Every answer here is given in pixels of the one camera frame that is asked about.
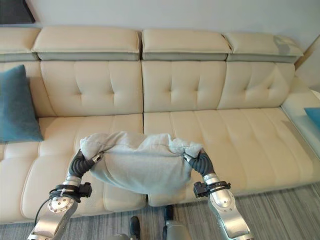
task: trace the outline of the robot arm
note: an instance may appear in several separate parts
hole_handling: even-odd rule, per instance
[[[203,183],[194,184],[197,198],[208,197],[210,210],[217,218],[218,226],[225,240],[253,240],[248,225],[236,207],[235,197],[229,190],[230,183],[220,181],[209,156],[201,152],[197,158],[187,154],[183,158],[203,177]]]
[[[90,183],[81,184],[81,179],[102,156],[103,152],[99,152],[87,161],[82,152],[78,151],[70,164],[65,181],[50,191],[46,212],[38,222],[36,217],[35,226],[27,240],[59,240],[62,238],[70,217],[77,210],[78,203],[81,202],[80,198],[88,198],[92,192]]]

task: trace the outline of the striped carpet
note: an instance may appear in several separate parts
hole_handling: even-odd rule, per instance
[[[237,206],[257,240],[320,240],[320,183],[237,198]],[[193,240],[220,240],[215,217],[206,202],[175,206],[175,218],[184,223]],[[64,240],[107,240],[128,233],[130,217],[141,222],[142,240],[161,240],[163,207],[75,218]],[[31,223],[0,225],[1,240],[26,240]]]

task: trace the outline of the white wall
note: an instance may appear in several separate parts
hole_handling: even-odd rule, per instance
[[[106,25],[285,35],[305,50],[320,33],[320,0],[26,0],[37,25]]]

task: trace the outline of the teal pillow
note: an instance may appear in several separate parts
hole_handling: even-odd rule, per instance
[[[320,107],[306,107],[304,110],[314,124],[320,129]]]
[[[0,72],[0,142],[42,140],[25,66]]]

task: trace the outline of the sofa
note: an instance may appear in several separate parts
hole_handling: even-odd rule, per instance
[[[320,181],[320,107],[296,76],[301,50],[266,33],[103,26],[0,28],[0,72],[23,64],[41,142],[0,144],[0,223],[35,218],[93,133],[169,133],[204,145],[236,196]],[[198,201],[144,195],[86,174],[93,188],[74,217]]]

